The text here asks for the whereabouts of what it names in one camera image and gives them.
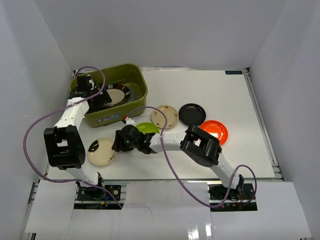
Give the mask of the dark-rimmed beige plate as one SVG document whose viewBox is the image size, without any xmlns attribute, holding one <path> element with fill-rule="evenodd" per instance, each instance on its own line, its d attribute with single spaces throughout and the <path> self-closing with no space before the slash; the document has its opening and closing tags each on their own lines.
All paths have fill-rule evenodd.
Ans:
<svg viewBox="0 0 320 240">
<path fill-rule="evenodd" d="M 107 92 L 111 102 L 102 105 L 103 108 L 116 107 L 125 104 L 131 96 L 131 90 L 123 84 L 107 84 L 104 86 L 104 92 Z"/>
</svg>

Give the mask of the grey deer pattern plate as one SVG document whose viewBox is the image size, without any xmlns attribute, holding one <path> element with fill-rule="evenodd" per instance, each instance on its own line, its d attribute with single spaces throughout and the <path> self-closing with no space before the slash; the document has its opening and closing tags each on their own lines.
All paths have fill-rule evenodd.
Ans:
<svg viewBox="0 0 320 240">
<path fill-rule="evenodd" d="M 134 102 L 137 100 L 137 94 L 134 88 L 132 88 L 129 85 L 126 85 L 126 87 L 130 90 L 130 97 L 128 98 L 127 102 Z"/>
</svg>

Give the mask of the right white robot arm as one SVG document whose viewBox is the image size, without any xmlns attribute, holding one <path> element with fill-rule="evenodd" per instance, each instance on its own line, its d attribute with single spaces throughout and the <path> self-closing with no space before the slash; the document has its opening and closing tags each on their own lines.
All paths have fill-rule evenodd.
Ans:
<svg viewBox="0 0 320 240">
<path fill-rule="evenodd" d="M 195 125 L 189 126 L 184 132 L 163 135 L 144 134 L 137 127 L 126 125 L 115 132 L 111 149 L 116 152 L 137 149 L 146 155 L 164 151 L 182 151 L 200 166 L 210 168 L 221 180 L 229 198 L 236 200 L 244 193 L 244 178 L 235 173 L 235 169 L 226 160 L 220 141 Z"/>
</svg>

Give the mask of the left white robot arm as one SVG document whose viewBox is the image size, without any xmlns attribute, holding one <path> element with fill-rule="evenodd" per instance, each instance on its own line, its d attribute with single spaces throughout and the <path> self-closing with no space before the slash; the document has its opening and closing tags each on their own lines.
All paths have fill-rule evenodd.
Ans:
<svg viewBox="0 0 320 240">
<path fill-rule="evenodd" d="M 90 75 L 76 78 L 76 87 L 68 96 L 67 105 L 60 120 L 54 127 L 44 130 L 44 142 L 51 167 L 66 171 L 77 182 L 82 182 L 88 188 L 88 193 L 99 200 L 105 196 L 106 187 L 102 184 L 102 176 L 91 169 L 86 161 L 86 150 L 81 139 L 79 128 L 86 113 L 93 113 L 101 109 L 102 104 L 111 101 L 109 94 L 101 92 L 98 96 L 87 100 L 101 89 Z"/>
</svg>

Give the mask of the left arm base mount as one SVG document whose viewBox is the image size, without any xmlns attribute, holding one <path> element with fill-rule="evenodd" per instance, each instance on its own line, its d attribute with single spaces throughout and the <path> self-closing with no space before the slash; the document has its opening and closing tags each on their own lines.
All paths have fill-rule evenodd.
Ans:
<svg viewBox="0 0 320 240">
<path fill-rule="evenodd" d="M 75 210 L 121 210 L 121 185 L 105 185 L 110 194 L 94 187 L 77 188 L 73 208 Z"/>
</svg>

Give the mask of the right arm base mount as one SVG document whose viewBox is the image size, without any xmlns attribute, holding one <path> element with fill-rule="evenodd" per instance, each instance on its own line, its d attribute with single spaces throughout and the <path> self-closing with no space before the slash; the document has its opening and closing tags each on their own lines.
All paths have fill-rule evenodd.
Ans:
<svg viewBox="0 0 320 240">
<path fill-rule="evenodd" d="M 218 205 L 222 202 L 227 189 L 222 184 L 210 184 L 208 186 L 209 204 Z M 245 183 L 242 194 L 237 196 L 230 190 L 224 204 L 218 208 L 211 208 L 211 212 L 255 212 L 258 210 L 256 197 L 250 203 L 247 203 L 254 195 L 254 186 L 252 183 Z"/>
</svg>

